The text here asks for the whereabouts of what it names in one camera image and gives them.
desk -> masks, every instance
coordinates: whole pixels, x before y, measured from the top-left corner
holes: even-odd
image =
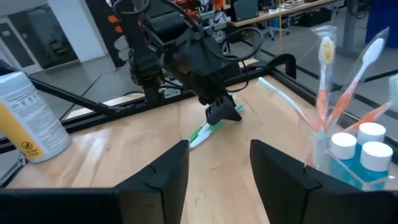
[[[287,14],[291,14],[293,12],[298,12],[298,11],[304,11],[313,7],[318,7],[321,6],[323,4],[327,4],[327,3],[332,3],[334,0],[318,0],[316,2],[310,2],[310,3],[303,3],[297,7],[291,8],[291,9],[282,9],[282,8],[278,8],[278,9],[270,9],[269,12],[264,12],[261,11],[259,12],[259,16],[253,19],[248,19],[245,21],[241,21],[241,22],[232,22],[231,18],[229,18],[228,24],[234,27],[241,27],[241,26],[245,26],[248,24],[252,24],[255,22],[262,22],[262,21],[266,21],[269,19],[273,19],[275,17],[279,17],[279,15],[283,16],[283,15],[287,15]]]
[[[304,111],[313,111],[286,87],[267,79]],[[182,223],[269,223],[252,177],[250,140],[260,139],[297,159],[308,148],[309,136],[299,131],[294,111],[277,96],[263,94],[255,80],[236,101],[244,104],[243,120],[226,122],[190,153]],[[47,162],[27,164],[8,188],[113,187],[189,137],[205,119],[204,109],[190,98],[73,133],[66,151]]]

white toothbrush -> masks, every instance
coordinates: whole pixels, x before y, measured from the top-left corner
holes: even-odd
[[[387,110],[398,105],[398,75],[389,79],[389,101],[365,114],[358,122],[346,128],[344,132],[358,132],[359,126],[367,122],[375,122]]]
[[[304,115],[304,112],[301,110],[301,108],[292,100],[290,97],[288,97],[285,93],[282,91],[278,90],[276,87],[271,85],[269,82],[267,82],[265,79],[262,77],[259,78],[257,85],[262,87],[263,90],[269,95],[272,96],[272,94],[276,93],[279,96],[281,96],[285,101],[287,101],[294,109],[294,111],[297,113],[299,118],[301,118],[307,127],[314,133],[315,129],[313,127],[313,124],[311,121]]]
[[[359,81],[361,80],[363,74],[365,73],[366,69],[379,58],[383,48],[384,48],[384,39],[378,38],[366,50],[365,54],[362,57],[362,66],[359,69],[359,72],[356,74],[354,80],[351,82],[347,90],[337,101],[335,109],[333,109],[333,112],[328,118],[329,130],[333,130],[335,128],[339,117],[348,107],[349,102],[351,101],[351,97],[354,94],[355,88],[358,85]]]
[[[326,116],[328,112],[328,93],[326,90],[326,73],[328,65],[331,65],[335,56],[335,44],[329,37],[322,38],[319,48],[319,62],[321,63],[321,75],[319,81],[319,91],[317,97],[318,119],[316,131],[324,135],[326,132]]]

white wall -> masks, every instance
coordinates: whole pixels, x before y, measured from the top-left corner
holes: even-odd
[[[81,62],[107,54],[96,27],[90,24],[91,14],[86,13],[81,0],[48,0],[48,4]]]
[[[0,16],[32,9],[46,3],[47,0],[0,0]]]
[[[85,0],[80,0],[81,6],[87,16],[88,22],[90,23],[90,26],[93,28],[93,31],[95,33],[95,36],[98,38],[99,44],[102,48],[102,51],[105,52],[105,54],[108,54],[108,49],[106,48],[105,42],[102,39],[100,30],[98,29],[97,25],[95,24],[94,18],[91,15],[90,10],[88,9],[87,3]]]

small bottle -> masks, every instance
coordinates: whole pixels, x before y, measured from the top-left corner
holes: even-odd
[[[356,138],[348,133],[336,133],[331,137],[330,152],[350,170],[357,165],[355,161]],[[338,161],[331,159],[330,175],[354,187],[361,188],[359,180],[353,177]]]
[[[371,141],[384,142],[386,128],[381,124],[363,123],[359,126],[358,135],[356,137],[357,145],[355,149],[355,159],[359,162],[361,157],[363,144]]]
[[[367,142],[362,146],[357,175],[365,182],[371,182],[388,176],[392,158],[390,146],[381,142]],[[374,190],[384,189],[384,182],[370,186]]]

yellow label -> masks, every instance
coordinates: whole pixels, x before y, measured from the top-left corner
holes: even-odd
[[[3,103],[0,103],[0,129],[28,160],[44,156],[43,150],[33,141],[29,133]]]

